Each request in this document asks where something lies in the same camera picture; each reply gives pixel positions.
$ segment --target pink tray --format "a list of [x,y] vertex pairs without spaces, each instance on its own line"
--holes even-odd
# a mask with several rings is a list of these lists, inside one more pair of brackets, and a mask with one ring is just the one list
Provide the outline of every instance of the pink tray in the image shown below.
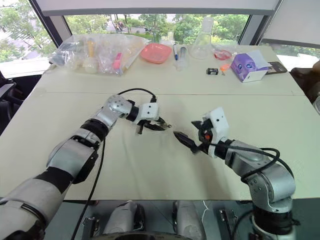
[[150,43],[140,53],[140,56],[154,64],[164,63],[171,54],[171,47],[163,44]]

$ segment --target window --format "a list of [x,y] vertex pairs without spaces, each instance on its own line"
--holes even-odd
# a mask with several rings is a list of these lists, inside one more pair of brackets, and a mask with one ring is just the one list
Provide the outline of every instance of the window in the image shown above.
[[42,74],[56,49],[28,0],[2,0],[0,70],[5,78]]
[[[193,44],[206,14],[99,14],[65,16],[73,34],[122,33],[156,43]],[[249,15],[211,14],[212,42],[238,41]]]
[[312,68],[320,59],[319,48],[263,42],[260,45],[271,46],[288,71],[293,68]]

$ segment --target pen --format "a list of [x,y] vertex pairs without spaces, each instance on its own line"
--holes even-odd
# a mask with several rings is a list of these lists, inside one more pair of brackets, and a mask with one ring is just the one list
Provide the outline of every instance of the pen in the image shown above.
[[174,59],[177,61],[178,60],[178,52],[177,52],[177,45],[173,45],[173,54],[174,54]]

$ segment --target plastic bottle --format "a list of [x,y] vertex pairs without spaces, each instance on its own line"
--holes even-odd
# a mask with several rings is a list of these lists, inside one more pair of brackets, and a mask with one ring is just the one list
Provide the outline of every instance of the plastic bottle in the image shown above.
[[211,53],[211,29],[214,24],[212,17],[206,16],[202,27],[191,47],[190,55],[196,59],[206,59]]

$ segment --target smartphone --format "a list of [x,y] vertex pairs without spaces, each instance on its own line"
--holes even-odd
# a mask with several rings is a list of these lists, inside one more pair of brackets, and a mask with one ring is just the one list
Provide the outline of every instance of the smartphone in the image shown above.
[[283,74],[288,72],[288,70],[278,61],[270,61],[271,66],[269,66],[268,71],[265,75],[270,74]]

